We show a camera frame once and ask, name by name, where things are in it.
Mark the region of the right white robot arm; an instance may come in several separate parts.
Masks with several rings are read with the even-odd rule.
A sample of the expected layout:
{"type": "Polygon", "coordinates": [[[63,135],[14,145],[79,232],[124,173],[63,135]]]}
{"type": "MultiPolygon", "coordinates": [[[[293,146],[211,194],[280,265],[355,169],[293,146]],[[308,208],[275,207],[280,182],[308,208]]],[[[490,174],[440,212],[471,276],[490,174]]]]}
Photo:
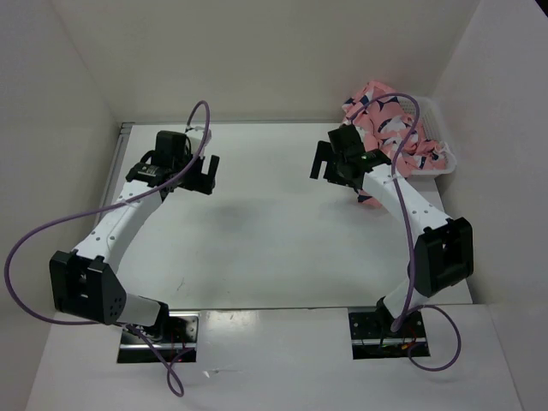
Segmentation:
{"type": "Polygon", "coordinates": [[[408,245],[407,278],[376,306],[376,327],[393,337],[406,324],[406,317],[440,291],[470,277],[474,272],[473,230],[464,218],[452,218],[421,195],[405,178],[391,169],[390,160],[379,150],[360,148],[354,156],[334,152],[332,144],[319,141],[312,179],[363,189],[403,223],[408,245]]]}

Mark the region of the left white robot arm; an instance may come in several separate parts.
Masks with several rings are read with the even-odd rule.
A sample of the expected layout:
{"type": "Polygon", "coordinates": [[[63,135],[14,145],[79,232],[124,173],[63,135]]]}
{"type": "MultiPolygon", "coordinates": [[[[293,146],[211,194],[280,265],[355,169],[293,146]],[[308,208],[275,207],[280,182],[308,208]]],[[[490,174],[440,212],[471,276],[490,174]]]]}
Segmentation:
{"type": "Polygon", "coordinates": [[[171,330],[166,303],[124,289],[117,277],[123,255],[146,220],[178,188],[209,195],[219,164],[211,156],[203,171],[211,132],[188,127],[162,130],[148,151],[127,173],[113,209],[71,252],[57,251],[50,260],[51,287],[57,311],[103,325],[132,325],[158,343],[171,330]]]}

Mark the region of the pink shark print shorts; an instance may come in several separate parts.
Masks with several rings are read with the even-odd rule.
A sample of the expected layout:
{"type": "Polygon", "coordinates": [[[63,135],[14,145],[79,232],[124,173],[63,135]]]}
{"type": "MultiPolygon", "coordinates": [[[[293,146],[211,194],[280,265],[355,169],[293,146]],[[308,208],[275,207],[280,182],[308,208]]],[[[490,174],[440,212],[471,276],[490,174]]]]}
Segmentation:
{"type": "Polygon", "coordinates": [[[411,137],[418,128],[420,107],[417,101],[396,95],[396,90],[382,82],[371,80],[342,104],[342,124],[355,125],[366,150],[381,150],[393,159],[407,132],[413,133],[405,142],[414,149],[411,137]]]}

